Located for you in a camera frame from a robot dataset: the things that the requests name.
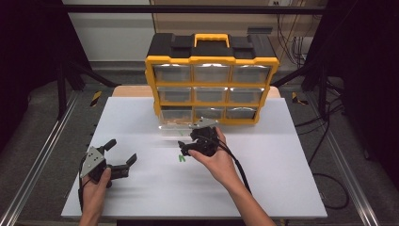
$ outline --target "gray carpet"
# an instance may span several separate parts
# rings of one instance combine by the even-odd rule
[[[119,72],[113,77],[123,84],[144,84],[142,73],[128,75],[128,72]],[[60,216],[66,201],[66,194],[71,189],[76,171],[83,154],[90,143],[92,133],[95,133],[95,124],[101,117],[106,97],[112,94],[112,89],[99,84],[89,83],[80,93],[79,100],[72,112],[71,118],[65,126],[57,145],[55,146],[41,176],[33,189],[26,205],[20,214],[20,225],[45,225],[43,222],[63,222],[67,225],[73,220]],[[96,106],[90,102],[97,90],[103,94]],[[281,88],[280,94],[286,98],[287,105],[295,124],[308,121],[315,117],[309,105],[293,103],[292,92]],[[306,96],[297,91],[298,99],[306,101]],[[334,95],[329,94],[331,101]],[[24,114],[18,130],[6,149],[0,153],[0,213],[4,213],[15,196],[18,188],[24,181],[47,136],[56,122],[57,96],[56,84],[50,83],[31,93],[29,108]],[[298,127],[299,134],[308,132],[317,127],[318,123]],[[356,133],[348,119],[341,112],[331,115],[330,130],[337,138],[347,161],[355,172],[361,187],[372,205],[381,225],[399,225],[399,192],[387,178],[384,170],[375,161],[365,160],[362,146],[359,144]],[[308,134],[300,135],[305,155],[311,157],[323,130],[318,128]],[[311,163],[313,172],[325,173],[342,182],[341,175],[333,161],[330,149],[323,142],[318,154]],[[344,193],[334,181],[324,177],[315,177],[319,190],[324,195],[327,205],[341,205],[344,203]],[[350,202],[342,210],[327,209],[328,218],[313,220],[291,220],[291,225],[363,225],[357,208]],[[113,219],[103,219],[103,223],[115,224]],[[155,225],[153,221],[136,221],[136,225]]]

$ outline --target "storage organizer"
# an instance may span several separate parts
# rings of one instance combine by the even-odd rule
[[[163,127],[201,117],[255,124],[278,66],[266,35],[158,33],[146,58],[146,78]]]

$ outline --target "white tabletop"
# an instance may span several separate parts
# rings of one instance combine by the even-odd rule
[[[103,215],[111,218],[237,218],[231,197],[195,159],[181,154],[177,140],[160,132],[153,98],[110,97],[90,146],[112,138],[108,164],[121,165],[137,153],[128,178],[113,181]],[[288,107],[267,99],[256,125],[219,126],[240,161],[252,194],[272,218],[325,218],[320,199]],[[78,180],[61,216],[80,218]]]

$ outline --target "person's right hand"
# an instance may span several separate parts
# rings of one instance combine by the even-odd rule
[[[226,137],[218,127],[216,131],[219,139],[226,143]],[[241,184],[231,157],[221,147],[217,148],[216,153],[212,157],[208,157],[195,150],[189,150],[188,153],[202,163],[224,187],[228,188],[234,186],[236,183]]]

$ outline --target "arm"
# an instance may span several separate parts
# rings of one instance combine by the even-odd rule
[[[219,139],[226,143],[226,138],[220,129],[216,128],[216,131]],[[247,226],[275,225],[241,182],[235,171],[232,159],[227,152],[219,147],[212,157],[193,150],[190,150],[189,153],[202,163],[212,173],[214,178],[227,189]]]
[[[98,224],[104,209],[106,184],[110,178],[110,168],[104,170],[97,185],[90,182],[88,176],[84,178],[83,183],[87,184],[83,190],[83,213],[80,218],[79,226],[94,226]]]

